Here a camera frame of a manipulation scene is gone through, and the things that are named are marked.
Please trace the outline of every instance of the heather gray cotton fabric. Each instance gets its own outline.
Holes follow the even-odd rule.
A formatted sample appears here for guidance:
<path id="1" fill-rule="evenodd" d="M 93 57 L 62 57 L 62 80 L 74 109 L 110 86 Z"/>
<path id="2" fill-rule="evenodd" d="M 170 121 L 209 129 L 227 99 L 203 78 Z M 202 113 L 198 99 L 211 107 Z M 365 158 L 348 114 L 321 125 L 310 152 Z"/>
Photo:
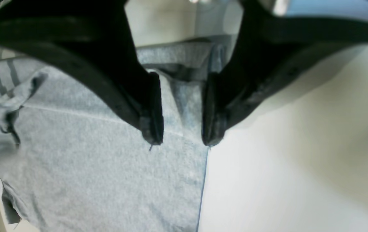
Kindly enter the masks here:
<path id="1" fill-rule="evenodd" d="M 31 92 L 14 101 L 19 110 L 0 117 L 9 128 L 2 136 L 14 145 L 0 159 L 0 195 L 41 232 L 197 230 L 208 152 L 201 140 L 203 83 L 178 81 L 172 70 L 180 65 L 181 75 L 206 75 L 217 68 L 214 60 L 222 62 L 222 47 L 152 49 L 138 50 L 140 61 L 148 70 L 167 64 L 169 74 L 155 70 L 165 134 L 151 151 L 140 131 L 63 72 L 29 58 L 0 61 L 0 99 Z M 182 53 L 185 59 L 174 56 Z"/>

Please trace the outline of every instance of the clamp jaw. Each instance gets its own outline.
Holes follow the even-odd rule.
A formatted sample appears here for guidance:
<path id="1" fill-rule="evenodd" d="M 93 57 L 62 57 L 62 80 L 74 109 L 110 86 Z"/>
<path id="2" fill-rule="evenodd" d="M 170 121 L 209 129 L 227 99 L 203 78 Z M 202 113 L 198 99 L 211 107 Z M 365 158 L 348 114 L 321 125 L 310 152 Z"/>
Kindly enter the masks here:
<path id="1" fill-rule="evenodd" d="M 368 0 L 241 0 L 234 53 L 207 81 L 203 142 L 213 146 L 320 60 L 368 44 Z"/>
<path id="2" fill-rule="evenodd" d="M 368 44 L 368 0 L 240 2 L 244 15 L 233 56 L 206 83 L 202 137 L 208 146 L 321 59 Z M 66 72 L 160 145 L 159 76 L 138 62 L 125 3 L 12 0 L 0 9 L 0 46 Z"/>

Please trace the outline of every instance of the gray fabric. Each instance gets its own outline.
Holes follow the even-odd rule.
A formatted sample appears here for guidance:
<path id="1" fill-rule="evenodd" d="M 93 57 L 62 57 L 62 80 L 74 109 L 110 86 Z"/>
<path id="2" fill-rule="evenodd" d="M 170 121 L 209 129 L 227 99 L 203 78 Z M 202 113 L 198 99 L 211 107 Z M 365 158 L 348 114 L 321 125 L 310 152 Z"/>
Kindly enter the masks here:
<path id="1" fill-rule="evenodd" d="M 154 61 L 148 48 L 138 57 L 208 69 L 213 46 L 199 48 L 186 59 L 170 47 L 153 48 Z M 47 75 L 38 88 L 26 85 L 36 92 L 16 101 L 25 103 L 15 134 L 3 134 L 20 144 L 0 159 L 0 179 L 22 218 L 41 232 L 197 230 L 208 151 L 201 140 L 203 84 L 159 73 L 164 143 L 149 151 L 140 131 L 73 78 L 32 59 L 0 61 L 0 99 L 14 99 L 18 94 L 8 92 Z"/>
<path id="2" fill-rule="evenodd" d="M 157 69 L 175 80 L 206 81 L 210 72 L 224 67 L 225 49 L 206 42 L 145 47 L 138 51 L 138 60 L 144 68 Z"/>
<path id="3" fill-rule="evenodd" d="M 13 197 L 4 190 L 4 185 L 0 179 L 0 198 L 3 204 L 5 223 L 14 224 L 19 223 L 21 218 L 16 210 L 13 208 Z"/>

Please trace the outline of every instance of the white surface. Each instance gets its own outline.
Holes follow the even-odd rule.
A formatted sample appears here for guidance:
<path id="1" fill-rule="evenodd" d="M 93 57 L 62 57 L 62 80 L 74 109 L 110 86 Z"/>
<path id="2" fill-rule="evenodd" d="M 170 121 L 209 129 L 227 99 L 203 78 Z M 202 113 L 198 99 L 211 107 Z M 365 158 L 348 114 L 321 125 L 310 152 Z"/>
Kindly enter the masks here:
<path id="1" fill-rule="evenodd" d="M 194 37 L 197 5 L 188 0 L 130 0 L 125 10 L 137 47 Z"/>
<path id="2" fill-rule="evenodd" d="M 212 148 L 210 231 L 368 231 L 368 47 L 323 61 Z"/>

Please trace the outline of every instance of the gray t-shirt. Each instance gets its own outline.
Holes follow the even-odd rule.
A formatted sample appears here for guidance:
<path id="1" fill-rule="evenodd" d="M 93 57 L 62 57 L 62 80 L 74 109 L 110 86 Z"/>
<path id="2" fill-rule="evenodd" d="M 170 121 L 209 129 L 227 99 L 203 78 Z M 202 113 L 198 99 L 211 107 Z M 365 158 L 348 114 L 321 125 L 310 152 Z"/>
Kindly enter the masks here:
<path id="1" fill-rule="evenodd" d="M 75 79 L 26 57 L 1 60 L 0 195 L 41 232 L 196 231 L 203 78 L 221 54 L 210 43 L 138 50 L 161 81 L 164 142 L 151 151 Z"/>

